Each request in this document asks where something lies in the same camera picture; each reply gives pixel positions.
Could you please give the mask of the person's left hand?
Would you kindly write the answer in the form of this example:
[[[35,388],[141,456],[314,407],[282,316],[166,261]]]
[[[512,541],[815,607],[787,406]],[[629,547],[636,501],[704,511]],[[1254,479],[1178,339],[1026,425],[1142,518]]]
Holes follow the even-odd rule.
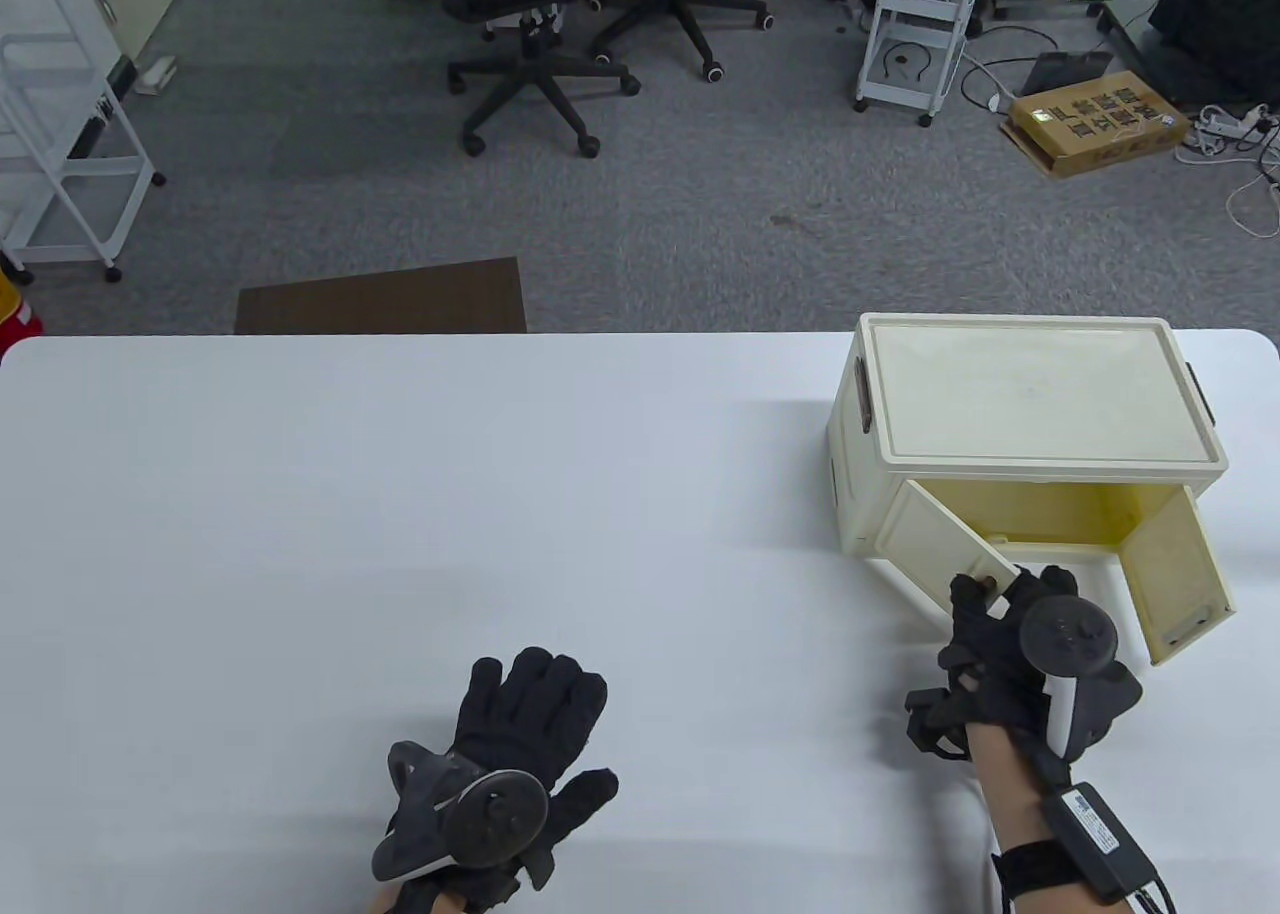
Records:
[[[522,869],[534,888],[547,885],[556,847],[618,792],[611,769],[585,771],[561,782],[585,750],[607,699],[599,673],[541,646],[522,649],[508,668],[492,657],[474,663],[451,751],[486,771],[531,774],[549,796],[549,814],[535,841],[515,859],[444,878],[435,911],[490,911],[518,891]]]

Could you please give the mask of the person's right hand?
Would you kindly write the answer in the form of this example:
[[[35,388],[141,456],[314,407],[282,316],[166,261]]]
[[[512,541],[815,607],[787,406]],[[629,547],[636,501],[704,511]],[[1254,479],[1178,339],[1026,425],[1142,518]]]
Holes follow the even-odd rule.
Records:
[[[957,731],[969,725],[991,725],[1039,741],[1046,735],[1048,698],[1044,673],[1021,648],[1020,632],[1028,611],[1051,597],[1079,597],[1075,576],[1056,565],[1034,575],[1021,570],[1007,589],[1010,607],[1000,617],[988,612],[986,586],[959,573],[950,582],[954,634],[940,652],[940,667],[948,675],[948,696],[933,714],[932,728],[965,748]]]

